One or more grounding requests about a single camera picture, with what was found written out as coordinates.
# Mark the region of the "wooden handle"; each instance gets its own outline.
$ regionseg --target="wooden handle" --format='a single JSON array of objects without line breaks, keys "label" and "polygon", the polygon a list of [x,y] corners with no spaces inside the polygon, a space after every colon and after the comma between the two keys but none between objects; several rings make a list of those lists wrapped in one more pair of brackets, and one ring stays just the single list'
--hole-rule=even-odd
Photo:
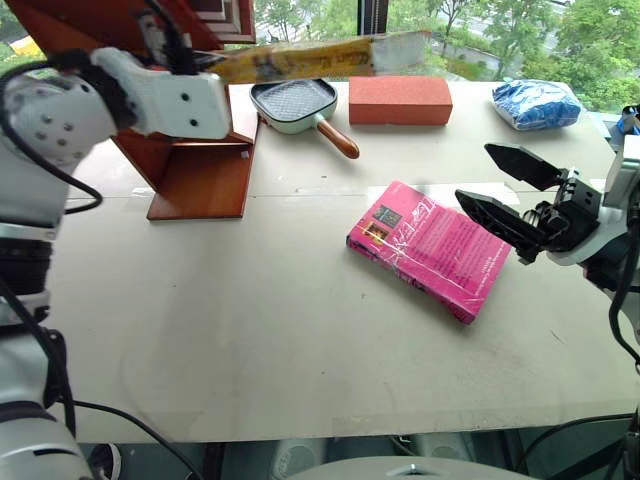
[{"label": "wooden handle", "polygon": [[333,126],[326,120],[318,122],[316,127],[320,133],[327,137],[331,143],[338,147],[338,150],[344,153],[347,157],[358,158],[360,156],[360,149],[355,142],[342,132],[333,128]]}]

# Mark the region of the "white table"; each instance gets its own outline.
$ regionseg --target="white table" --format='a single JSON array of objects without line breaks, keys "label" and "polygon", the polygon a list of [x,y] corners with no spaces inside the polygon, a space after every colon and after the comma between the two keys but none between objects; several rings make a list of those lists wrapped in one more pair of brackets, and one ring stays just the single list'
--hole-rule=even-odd
[{"label": "white table", "polygon": [[[348,131],[342,90],[332,123]],[[634,408],[640,381],[609,332],[609,301],[579,268],[511,255],[463,327],[345,247],[370,187],[393,179],[508,181],[521,210],[551,198],[499,172],[488,140],[606,174],[613,156],[587,117],[518,134],[486,104],[486,84],[451,90],[447,127],[353,128],[356,161],[317,132],[263,129],[242,220],[149,223],[144,182],[101,145],[78,175],[109,198],[65,220],[49,282],[47,325],[67,339],[76,396],[175,441],[516,427]],[[81,411],[79,439],[147,437]]]}]

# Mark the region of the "book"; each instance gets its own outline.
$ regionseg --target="book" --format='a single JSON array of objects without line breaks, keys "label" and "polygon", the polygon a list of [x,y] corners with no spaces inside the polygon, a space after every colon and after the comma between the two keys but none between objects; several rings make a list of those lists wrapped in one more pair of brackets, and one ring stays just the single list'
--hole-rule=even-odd
[{"label": "book", "polygon": [[393,182],[347,245],[442,302],[462,323],[484,305],[511,246],[467,216]]}]

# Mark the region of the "plastic bag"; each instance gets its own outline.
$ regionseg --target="plastic bag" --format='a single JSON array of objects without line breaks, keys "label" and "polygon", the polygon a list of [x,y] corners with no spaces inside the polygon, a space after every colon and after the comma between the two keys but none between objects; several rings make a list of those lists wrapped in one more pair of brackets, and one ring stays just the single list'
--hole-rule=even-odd
[{"label": "plastic bag", "polygon": [[493,90],[493,104],[516,130],[542,130],[573,125],[580,102],[559,85],[542,80],[513,80]]}]

